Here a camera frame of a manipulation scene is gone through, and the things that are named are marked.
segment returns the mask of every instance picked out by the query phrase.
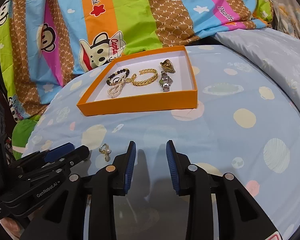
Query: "braided gold bangle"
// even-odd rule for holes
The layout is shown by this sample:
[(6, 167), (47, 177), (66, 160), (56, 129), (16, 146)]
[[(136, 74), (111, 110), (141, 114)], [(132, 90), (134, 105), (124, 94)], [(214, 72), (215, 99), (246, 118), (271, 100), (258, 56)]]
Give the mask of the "braided gold bangle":
[(132, 83), (134, 86), (141, 87), (151, 84), (152, 82), (156, 81), (158, 78), (158, 72), (154, 68), (143, 69), (139, 71), (140, 75), (146, 73), (154, 73), (154, 76), (148, 78), (147, 80), (143, 81), (134, 81), (136, 79), (136, 74), (133, 74), (131, 78), (127, 78), (125, 80), (126, 83)]

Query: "black bead bracelet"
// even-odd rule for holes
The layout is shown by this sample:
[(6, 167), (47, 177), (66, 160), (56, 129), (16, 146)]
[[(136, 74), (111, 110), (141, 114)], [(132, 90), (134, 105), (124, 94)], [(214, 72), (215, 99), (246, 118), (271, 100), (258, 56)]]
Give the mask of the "black bead bracelet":
[(119, 75), (120, 73), (123, 73), (123, 72), (125, 72), (125, 77), (128, 77), (130, 70), (124, 68), (124, 69), (118, 70), (116, 73), (113, 73), (112, 75), (110, 75), (108, 77), (107, 84), (109, 86), (114, 86), (118, 82), (118, 80), (115, 82), (111, 82), (111, 79), (114, 78), (116, 75)]

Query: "light blue tablecloth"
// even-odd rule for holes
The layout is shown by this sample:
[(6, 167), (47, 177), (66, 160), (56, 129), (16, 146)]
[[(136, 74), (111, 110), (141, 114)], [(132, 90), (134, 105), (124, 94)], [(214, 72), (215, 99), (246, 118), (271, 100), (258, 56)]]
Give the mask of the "light blue tablecloth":
[(71, 142), (92, 149), (73, 172), (96, 173), (137, 145), (131, 189), (116, 197), (119, 240), (183, 240), (188, 203), (172, 188), (165, 144), (208, 172), (233, 173), (271, 218), (283, 239), (300, 225), (300, 114), (263, 72), (224, 46), (187, 47), (198, 86), (198, 109), (85, 117), (80, 96), (104, 67), (67, 84), (34, 129), (26, 153)]

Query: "orange box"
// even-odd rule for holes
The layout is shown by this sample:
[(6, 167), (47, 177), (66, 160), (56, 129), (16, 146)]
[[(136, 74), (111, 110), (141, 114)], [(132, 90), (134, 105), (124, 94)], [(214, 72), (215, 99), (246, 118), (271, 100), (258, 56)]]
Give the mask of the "orange box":
[[(170, 92), (163, 92), (159, 85), (161, 78), (160, 62), (170, 59), (176, 70), (168, 73), (173, 79)], [(146, 80), (153, 73), (139, 74), (139, 70), (154, 68), (158, 79), (153, 83), (136, 87), (131, 83), (124, 85), (117, 98), (110, 98), (106, 84), (108, 76), (117, 70), (128, 68), (131, 77), (137, 74), (136, 81)], [(85, 116), (98, 114), (133, 113), (172, 109), (191, 109), (198, 104), (198, 89), (188, 53), (184, 46), (168, 47), (143, 51), (114, 59), (93, 81), (77, 103)]]

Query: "jewelry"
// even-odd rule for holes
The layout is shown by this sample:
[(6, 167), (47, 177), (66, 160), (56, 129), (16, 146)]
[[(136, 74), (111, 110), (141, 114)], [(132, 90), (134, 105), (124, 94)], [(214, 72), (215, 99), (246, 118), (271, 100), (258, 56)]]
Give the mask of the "jewelry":
[(116, 75), (119, 75), (120, 73), (123, 73), (123, 72), (125, 72), (125, 77), (127, 77), (128, 75), (129, 75), (129, 73), (130, 73), (130, 70), (128, 70), (127, 68), (125, 69), (121, 69), (121, 70), (118, 70), (116, 73), (113, 73), (112, 75), (110, 75), (109, 77), (108, 77), (108, 79), (107, 79), (107, 84), (109, 85), (109, 86), (114, 86), (116, 83), (118, 83), (118, 81), (114, 81), (115, 79), (117, 79), (117, 78), (115, 78), (114, 80), (113, 80), (113, 82), (111, 82), (111, 78), (113, 78), (113, 77), (115, 77)]
[(143, 69), (139, 71), (140, 75), (146, 74), (146, 73), (154, 73), (154, 76), (148, 78), (147, 80), (143, 81), (134, 81), (136, 78), (136, 74), (133, 74), (131, 78), (127, 78), (125, 80), (126, 83), (132, 83), (134, 86), (141, 87), (151, 84), (152, 82), (156, 81), (158, 78), (158, 72), (154, 68), (148, 68)]
[(110, 156), (109, 154), (112, 152), (109, 148), (109, 145), (107, 145), (106, 143), (103, 144), (100, 148), (99, 148), (99, 152), (104, 154), (104, 159), (106, 162), (108, 162), (110, 160)]
[(174, 68), (173, 68), (172, 62), (171, 62), (169, 59), (166, 59), (165, 61), (160, 62), (160, 64), (161, 64), (161, 67), (162, 67), (165, 71), (167, 71), (167, 72), (169, 72), (169, 73), (175, 73), (175, 72), (176, 72), (176, 71), (174, 70)]
[(161, 79), (159, 80), (159, 84), (162, 87), (163, 92), (169, 92), (170, 86), (173, 80), (167, 75), (166, 71), (161, 71)]
[(121, 94), (123, 85), (126, 83), (126, 75), (122, 75), (118, 82), (114, 85), (110, 85), (111, 87), (108, 90), (108, 95), (111, 98), (116, 98), (118, 95)]

